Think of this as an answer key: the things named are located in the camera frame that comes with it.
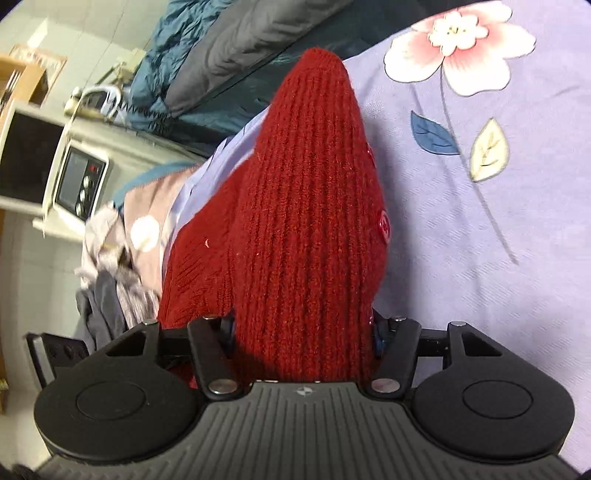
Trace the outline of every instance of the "ribbed knit texture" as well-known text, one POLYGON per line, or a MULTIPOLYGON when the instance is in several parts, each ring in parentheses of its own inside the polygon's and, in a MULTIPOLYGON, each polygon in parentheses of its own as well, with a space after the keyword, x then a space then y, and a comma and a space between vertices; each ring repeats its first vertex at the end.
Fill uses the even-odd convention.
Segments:
POLYGON ((234 308, 244 381, 365 379, 383 209, 347 72, 332 53, 309 50, 253 156, 179 233, 159 320, 179 327, 234 308))

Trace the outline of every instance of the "white tiled wall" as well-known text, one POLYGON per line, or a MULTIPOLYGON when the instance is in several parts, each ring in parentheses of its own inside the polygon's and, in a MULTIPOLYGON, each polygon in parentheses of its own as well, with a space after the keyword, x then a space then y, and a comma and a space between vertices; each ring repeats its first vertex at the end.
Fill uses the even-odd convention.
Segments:
POLYGON ((37 384, 24 336, 72 336, 78 320, 73 270, 80 245, 43 238, 31 217, 7 212, 0 243, 0 338, 10 392, 0 416, 0 461, 39 465, 48 455, 33 420, 37 384))
MULTIPOLYGON (((151 31, 153 27, 146 25, 144 30, 151 31)), ((94 84, 119 57, 129 53, 102 37, 52 19, 31 17, 19 8, 0 22, 0 51, 4 53, 9 53, 14 44, 27 43, 33 37, 40 39, 40 48, 67 57, 43 105, 46 109, 62 111, 75 87, 94 84)))
POLYGON ((144 48, 169 0, 22 0, 19 11, 49 18, 124 48, 144 48))

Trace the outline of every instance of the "pink flower print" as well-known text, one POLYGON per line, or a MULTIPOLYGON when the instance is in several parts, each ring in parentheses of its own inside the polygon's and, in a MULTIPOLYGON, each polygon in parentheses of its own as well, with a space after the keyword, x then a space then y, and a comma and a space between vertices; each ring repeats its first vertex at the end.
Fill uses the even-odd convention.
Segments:
POLYGON ((441 65, 449 86, 462 96, 502 90, 511 73, 505 59, 532 52, 535 38, 506 23, 511 8, 499 0, 460 7, 426 18, 395 37, 384 57, 397 82, 420 82, 441 65))

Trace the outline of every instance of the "dark gray pillow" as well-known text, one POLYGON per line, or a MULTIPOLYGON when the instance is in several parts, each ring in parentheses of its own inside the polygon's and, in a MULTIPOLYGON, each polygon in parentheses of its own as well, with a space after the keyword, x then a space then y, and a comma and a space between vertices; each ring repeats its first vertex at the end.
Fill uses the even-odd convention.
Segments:
POLYGON ((215 87, 308 33, 353 0, 236 0, 198 41, 171 84, 173 116, 195 107, 215 87))

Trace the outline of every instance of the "logo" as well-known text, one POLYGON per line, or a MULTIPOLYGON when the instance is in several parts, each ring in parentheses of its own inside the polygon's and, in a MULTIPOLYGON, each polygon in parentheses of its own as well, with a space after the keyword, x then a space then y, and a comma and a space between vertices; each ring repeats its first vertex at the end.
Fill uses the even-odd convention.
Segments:
POLYGON ((314 390, 312 390, 310 387, 300 387, 295 391, 295 393, 301 395, 302 397, 309 397, 312 395, 312 393, 314 393, 314 390))

